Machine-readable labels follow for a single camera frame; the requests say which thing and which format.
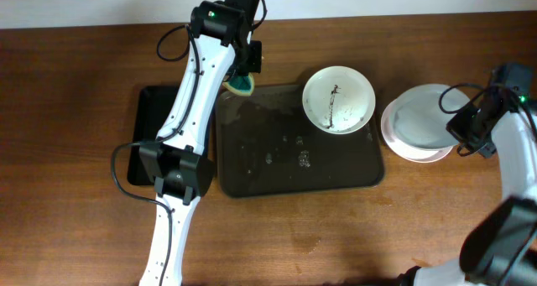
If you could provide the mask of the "green and yellow sponge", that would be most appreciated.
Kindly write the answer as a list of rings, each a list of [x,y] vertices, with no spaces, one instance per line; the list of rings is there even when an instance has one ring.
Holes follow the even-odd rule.
[[[236,75],[224,81],[222,85],[237,96],[251,96],[254,91],[255,81],[252,74]]]

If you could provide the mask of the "white plate with wet spots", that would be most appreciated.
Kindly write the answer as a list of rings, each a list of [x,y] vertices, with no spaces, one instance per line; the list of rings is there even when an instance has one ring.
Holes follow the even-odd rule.
[[[421,149],[441,149],[458,141],[446,130],[454,114],[444,113],[439,100],[449,86],[427,84],[416,86],[394,101],[389,115],[394,134],[402,142]]]

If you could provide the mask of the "pink rimmed plate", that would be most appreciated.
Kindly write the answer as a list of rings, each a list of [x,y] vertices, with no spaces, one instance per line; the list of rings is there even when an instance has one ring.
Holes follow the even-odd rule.
[[[392,101],[381,117],[381,133],[388,147],[399,157],[416,163],[443,159],[454,147],[440,131],[440,125],[416,110]]]

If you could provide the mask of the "white plate with dark streak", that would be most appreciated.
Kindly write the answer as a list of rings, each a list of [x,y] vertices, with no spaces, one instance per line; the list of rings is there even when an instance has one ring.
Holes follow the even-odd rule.
[[[346,66],[330,66],[306,82],[302,106],[309,121],[321,131],[343,135],[368,124],[376,96],[362,73]]]

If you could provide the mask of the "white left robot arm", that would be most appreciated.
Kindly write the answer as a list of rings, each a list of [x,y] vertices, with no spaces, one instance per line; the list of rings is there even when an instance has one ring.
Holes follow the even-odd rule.
[[[143,167],[154,185],[154,233],[142,285],[179,285],[191,219],[214,176],[206,135],[221,85],[260,71],[259,27],[264,0],[203,2],[185,26],[188,63],[173,106],[155,140],[140,143]]]

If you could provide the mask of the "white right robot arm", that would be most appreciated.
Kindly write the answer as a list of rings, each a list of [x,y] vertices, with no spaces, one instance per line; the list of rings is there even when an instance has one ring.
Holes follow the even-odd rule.
[[[493,70],[487,86],[451,115],[446,131],[457,152],[498,156],[502,200],[466,238],[458,258],[439,266],[420,266],[395,283],[420,285],[536,286],[536,101],[530,96],[533,71],[505,63]]]

